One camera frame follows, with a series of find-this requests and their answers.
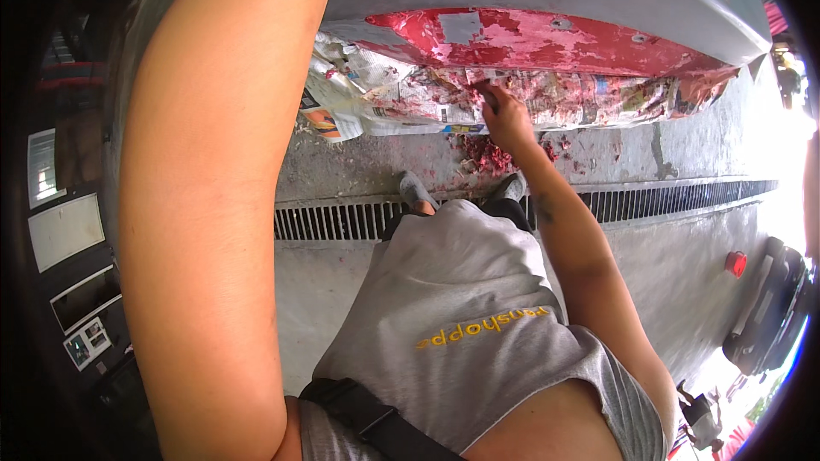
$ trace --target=grey t-shirt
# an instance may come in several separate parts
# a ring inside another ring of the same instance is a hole
[[[591,383],[625,461],[664,459],[649,397],[588,329],[562,324],[536,239],[464,200],[406,216],[370,268],[313,377],[352,377],[462,454],[533,394]],[[380,459],[300,401],[302,456]]]

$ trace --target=metal grate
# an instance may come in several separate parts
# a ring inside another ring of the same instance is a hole
[[[707,209],[777,189],[776,180],[713,181],[681,186],[673,182],[665,184],[663,186],[659,182],[652,184],[653,187],[580,192],[578,197],[598,222],[604,224]],[[482,199],[471,201],[480,204]],[[533,200],[525,196],[521,199],[521,207],[527,213],[530,225],[537,228]],[[277,241],[377,241],[381,239],[387,222],[408,210],[407,204],[393,201],[282,208],[275,211],[274,238]]]

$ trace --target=person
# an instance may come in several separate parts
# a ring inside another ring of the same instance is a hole
[[[712,406],[706,399],[706,395],[700,394],[693,397],[683,389],[683,384],[686,380],[681,381],[677,386],[677,391],[683,395],[686,402],[678,400],[683,412],[683,418],[692,429],[692,433],[686,430],[686,435],[689,441],[692,442],[697,450],[704,450],[706,447],[712,447],[712,456],[714,456],[720,449],[723,448],[723,440],[718,438],[718,435],[723,430],[723,422],[721,422],[720,410],[720,393],[715,388],[715,405],[717,405],[717,421],[712,416]]]
[[[139,65],[117,257],[164,458],[407,458],[412,436],[442,458],[662,459],[674,382],[599,224],[498,87],[486,124],[527,181],[568,323],[516,220],[524,179],[480,209],[406,174],[414,213],[375,245],[308,386],[350,383],[380,413],[354,430],[321,395],[284,396],[276,179],[326,1],[175,0]]]

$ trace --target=car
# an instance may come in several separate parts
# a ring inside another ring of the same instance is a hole
[[[776,237],[766,240],[754,305],[723,341],[723,354],[746,376],[779,368],[814,309],[817,268]]]

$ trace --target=hand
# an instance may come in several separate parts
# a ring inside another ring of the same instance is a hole
[[[538,146],[527,106],[498,86],[487,86],[487,91],[498,100],[498,114],[486,102],[481,110],[493,142],[513,159],[522,149]]]

